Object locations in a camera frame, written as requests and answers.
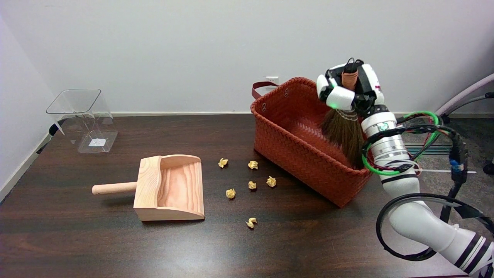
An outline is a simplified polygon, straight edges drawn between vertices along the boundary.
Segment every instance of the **green cable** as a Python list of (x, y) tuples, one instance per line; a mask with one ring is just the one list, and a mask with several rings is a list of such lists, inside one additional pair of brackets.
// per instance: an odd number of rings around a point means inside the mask
[(393, 172), (384, 172), (384, 171), (380, 171), (374, 167), (372, 167), (369, 162), (365, 159), (364, 156), (362, 156), (362, 161), (364, 162), (364, 166), (369, 169), (369, 171), (375, 173), (375, 174), (379, 174), (379, 175), (382, 175), (382, 176), (394, 176), (394, 175), (397, 175), (400, 173), (400, 171), (393, 171)]
[[(417, 111), (417, 112), (413, 112), (413, 113), (410, 113), (410, 114), (407, 114), (405, 116), (403, 116), (403, 118), (408, 118), (410, 116), (413, 116), (413, 115), (416, 115), (416, 114), (425, 114), (427, 116), (430, 116), (433, 120), (434, 120), (434, 124), (435, 125), (438, 125), (440, 122), (439, 122), (439, 117), (434, 114), (433, 112), (430, 112), (430, 111)], [(427, 142), (425, 143), (425, 145), (427, 145), (428, 143), (430, 143), (432, 140), (435, 140), (435, 138), (437, 136), (439, 136), (440, 132), (433, 132), (432, 135), (429, 137), (429, 140), (427, 140)], [(369, 169), (369, 171), (371, 171), (372, 173), (375, 173), (375, 174), (378, 174), (378, 175), (382, 175), (382, 176), (394, 176), (394, 175), (397, 175), (400, 173), (400, 171), (392, 171), (392, 172), (385, 172), (385, 171), (381, 171), (381, 170), (378, 170), (374, 167), (372, 167), (369, 162), (367, 161), (366, 157), (364, 155), (362, 155), (362, 162), (364, 163), (364, 166)]]
[[(434, 120), (434, 124), (435, 124), (435, 125), (440, 124), (440, 122), (439, 122), (439, 117), (438, 117), (436, 114), (434, 114), (434, 113), (432, 113), (432, 112), (430, 112), (430, 111), (417, 111), (417, 112), (412, 112), (412, 113), (410, 113), (410, 114), (407, 114), (407, 115), (403, 116), (403, 118), (405, 118), (405, 119), (406, 119), (406, 118), (408, 118), (408, 117), (410, 117), (410, 116), (413, 116), (413, 115), (416, 115), (416, 114), (425, 114), (425, 115), (427, 115), (427, 116), (430, 116), (430, 117)], [(435, 139), (437, 138), (437, 136), (439, 136), (439, 134), (440, 134), (440, 132), (437, 132), (437, 131), (436, 131), (436, 132), (433, 132), (433, 133), (432, 133), (432, 135), (429, 137), (429, 140), (427, 140), (427, 142), (425, 143), (425, 145), (427, 145), (427, 144), (429, 144), (430, 142), (432, 142), (433, 140), (435, 140)], [(422, 156), (422, 155), (419, 155), (419, 156), (415, 159), (415, 161), (417, 161), (417, 160), (418, 160), (421, 156)]]

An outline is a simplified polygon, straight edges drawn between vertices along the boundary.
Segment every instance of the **broom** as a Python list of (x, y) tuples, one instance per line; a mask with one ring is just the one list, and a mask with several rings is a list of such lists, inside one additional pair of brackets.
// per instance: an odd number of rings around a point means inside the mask
[[(358, 66), (361, 64), (363, 64), (361, 60), (350, 58), (343, 68), (341, 83), (348, 90), (355, 90), (359, 74)], [(364, 137), (358, 119), (355, 111), (331, 109), (321, 123), (321, 130), (330, 142), (340, 147), (350, 165), (360, 170), (364, 167), (361, 155)]]

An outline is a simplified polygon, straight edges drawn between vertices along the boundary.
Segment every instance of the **red woven basket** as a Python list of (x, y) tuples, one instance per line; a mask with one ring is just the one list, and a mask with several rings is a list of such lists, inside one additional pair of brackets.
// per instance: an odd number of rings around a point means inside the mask
[(341, 150), (321, 133), (320, 123), (330, 110), (317, 98), (316, 84), (306, 78), (288, 80), (256, 99), (254, 149), (329, 199), (338, 207), (347, 204), (366, 184), (369, 170), (354, 170)]

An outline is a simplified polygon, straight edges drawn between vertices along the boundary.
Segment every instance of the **transparent container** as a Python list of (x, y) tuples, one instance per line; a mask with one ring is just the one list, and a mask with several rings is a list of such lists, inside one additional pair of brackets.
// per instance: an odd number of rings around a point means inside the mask
[(118, 134), (99, 89), (65, 90), (50, 104), (46, 113), (77, 146), (78, 152), (108, 152)]

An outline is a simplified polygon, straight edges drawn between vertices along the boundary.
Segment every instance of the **wooden table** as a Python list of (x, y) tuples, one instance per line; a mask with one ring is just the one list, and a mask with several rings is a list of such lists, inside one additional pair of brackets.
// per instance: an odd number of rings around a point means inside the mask
[[(417, 277), (460, 275), (436, 255), (408, 262), (383, 250), (375, 219), (389, 200), (376, 177), (345, 208), (253, 151), (252, 115), (117, 118), (109, 153), (77, 153), (60, 132), (0, 206), (0, 277)], [(202, 158), (206, 220), (143, 223), (132, 194), (91, 195), (137, 180), (141, 158)], [(229, 159), (220, 169), (219, 159)], [(247, 167), (259, 162), (259, 170)], [(266, 185), (268, 176), (278, 186)], [(256, 192), (247, 183), (257, 182)], [(235, 188), (229, 200), (225, 190)], [(249, 230), (245, 221), (256, 217)], [(422, 247), (394, 233), (399, 251)]]

